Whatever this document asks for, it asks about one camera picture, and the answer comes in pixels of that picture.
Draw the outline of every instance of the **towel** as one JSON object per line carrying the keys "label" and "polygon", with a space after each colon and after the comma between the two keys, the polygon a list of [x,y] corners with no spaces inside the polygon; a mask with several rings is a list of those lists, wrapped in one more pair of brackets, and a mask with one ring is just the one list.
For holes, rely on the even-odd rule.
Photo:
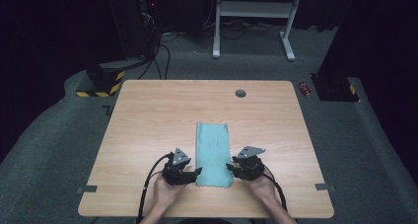
{"label": "towel", "polygon": [[203,170],[196,184],[230,187],[234,177],[227,163],[231,163],[228,126],[225,123],[197,123],[196,168],[202,167]]}

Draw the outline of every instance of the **metal stand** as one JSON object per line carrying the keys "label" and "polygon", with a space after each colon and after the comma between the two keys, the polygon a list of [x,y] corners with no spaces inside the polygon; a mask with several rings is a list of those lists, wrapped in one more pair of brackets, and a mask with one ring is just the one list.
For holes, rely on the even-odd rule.
{"label": "metal stand", "polygon": [[289,61],[295,60],[292,46],[289,43],[289,33],[298,10],[299,0],[292,3],[221,1],[216,5],[216,27],[213,40],[213,57],[221,56],[220,25],[221,16],[258,17],[288,19],[285,32],[280,32],[280,39]]}

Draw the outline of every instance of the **wooden table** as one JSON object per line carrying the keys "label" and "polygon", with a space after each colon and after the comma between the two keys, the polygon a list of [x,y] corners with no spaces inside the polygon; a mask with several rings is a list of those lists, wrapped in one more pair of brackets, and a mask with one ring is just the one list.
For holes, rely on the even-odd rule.
{"label": "wooden table", "polygon": [[[239,98],[236,90],[245,90]],[[333,207],[295,94],[287,81],[128,80],[123,83],[79,213],[136,216],[145,179],[163,155],[181,148],[194,170],[197,122],[227,123],[231,155],[246,145],[282,187],[295,218],[328,218]],[[165,160],[156,171],[160,171]],[[147,193],[144,213],[153,188]],[[230,188],[187,186],[166,213],[170,217],[267,217],[242,181]]]}

